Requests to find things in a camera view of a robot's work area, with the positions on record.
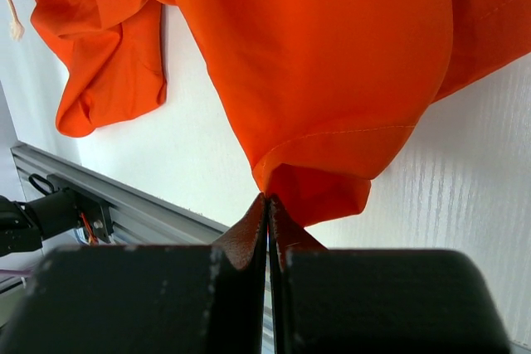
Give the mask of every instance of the white wall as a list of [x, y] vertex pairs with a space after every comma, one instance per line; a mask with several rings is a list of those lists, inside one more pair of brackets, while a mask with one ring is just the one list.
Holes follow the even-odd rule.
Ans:
[[[27, 18], [31, 2], [16, 1]], [[175, 7], [165, 18], [168, 103], [79, 140], [53, 128], [64, 69], [31, 29], [22, 44], [0, 33], [13, 55], [2, 60], [0, 79], [9, 78], [15, 127], [23, 141], [231, 225], [256, 186], [186, 23]], [[336, 247], [465, 251], [488, 279], [510, 335], [531, 345], [530, 105], [526, 56], [433, 105], [374, 182], [361, 216], [309, 230]]]
[[467, 253], [511, 336], [531, 345], [531, 55], [434, 104], [366, 211], [312, 226], [332, 247]]
[[11, 155], [11, 147], [16, 142], [17, 135], [0, 82], [0, 196], [11, 201], [24, 201], [22, 186]]
[[26, 33], [20, 42], [11, 39], [11, 16], [5, 1], [0, 0], [0, 81], [18, 139], [79, 162], [76, 142], [54, 129], [57, 105], [68, 71], [29, 22], [35, 1], [13, 1]]

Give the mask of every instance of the black cable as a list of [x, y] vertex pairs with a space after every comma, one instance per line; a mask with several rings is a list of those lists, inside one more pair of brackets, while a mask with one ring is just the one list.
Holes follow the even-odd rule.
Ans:
[[[30, 184], [32, 184], [33, 188], [35, 188], [44, 196], [53, 194], [56, 191], [56, 188], [53, 186], [53, 184], [51, 184], [51, 182], [46, 180], [44, 177], [39, 176], [38, 174], [30, 174], [30, 177], [28, 177], [27, 180], [30, 182]], [[42, 185], [37, 182], [44, 184], [49, 188], [49, 190], [47, 191]]]

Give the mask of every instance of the seam stitching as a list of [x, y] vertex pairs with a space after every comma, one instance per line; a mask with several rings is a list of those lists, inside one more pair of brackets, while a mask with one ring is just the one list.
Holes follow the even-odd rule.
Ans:
[[[384, 130], [384, 129], [414, 129], [415, 125], [403, 125], [403, 126], [383, 126], [381, 128], [372, 128], [372, 129], [357, 129], [357, 130], [344, 130], [340, 132], [321, 132], [321, 133], [312, 133], [312, 134], [306, 134], [305, 136], [298, 137], [298, 138], [292, 138], [291, 140], [285, 141], [279, 145], [276, 145], [272, 149], [270, 149], [261, 159], [265, 159], [270, 153], [274, 152], [276, 149], [283, 147], [289, 143], [293, 143], [297, 140], [302, 140], [303, 138], [309, 138], [309, 137], [315, 137], [315, 136], [321, 136], [324, 134], [344, 134], [344, 133], [361, 133], [361, 132], [372, 132], [376, 130]], [[264, 171], [266, 169], [266, 162], [262, 165], [262, 177], [264, 176]]]
[[487, 12], [483, 17], [480, 17], [477, 21], [481, 21], [481, 20], [485, 20], [487, 17], [490, 17], [491, 15], [495, 14], [496, 12], [498, 12], [501, 8], [507, 6], [509, 3], [513, 2], [514, 0], [508, 0], [507, 2], [503, 2], [501, 3], [498, 7], [490, 10], [489, 12]]

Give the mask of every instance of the orange fabric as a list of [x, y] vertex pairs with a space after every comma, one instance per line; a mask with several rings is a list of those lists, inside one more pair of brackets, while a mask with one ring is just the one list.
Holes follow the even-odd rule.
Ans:
[[161, 105], [160, 3], [183, 11], [263, 192], [358, 214], [427, 106], [531, 50], [531, 0], [37, 0], [72, 136]]

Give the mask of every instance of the drawstring cord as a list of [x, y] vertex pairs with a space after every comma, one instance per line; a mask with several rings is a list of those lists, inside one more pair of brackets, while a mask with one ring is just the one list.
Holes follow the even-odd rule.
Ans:
[[17, 15], [17, 9], [13, 4], [13, 0], [7, 0], [9, 11], [11, 12], [11, 38], [15, 41], [20, 41], [24, 35], [24, 27], [20, 23]]

